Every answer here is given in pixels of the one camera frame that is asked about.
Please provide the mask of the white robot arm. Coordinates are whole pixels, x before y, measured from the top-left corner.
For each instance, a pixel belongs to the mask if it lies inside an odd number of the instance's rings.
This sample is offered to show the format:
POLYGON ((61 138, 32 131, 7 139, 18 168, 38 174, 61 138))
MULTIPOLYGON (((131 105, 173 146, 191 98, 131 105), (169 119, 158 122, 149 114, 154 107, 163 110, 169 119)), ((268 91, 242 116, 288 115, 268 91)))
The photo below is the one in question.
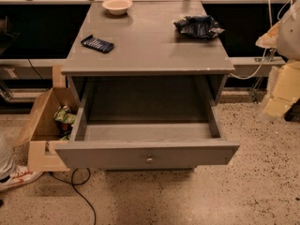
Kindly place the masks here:
POLYGON ((283 67, 271 68, 267 95, 262 101, 261 119, 274 121, 283 117, 300 98, 300 0, 257 39, 256 46, 274 48, 288 59, 283 67))

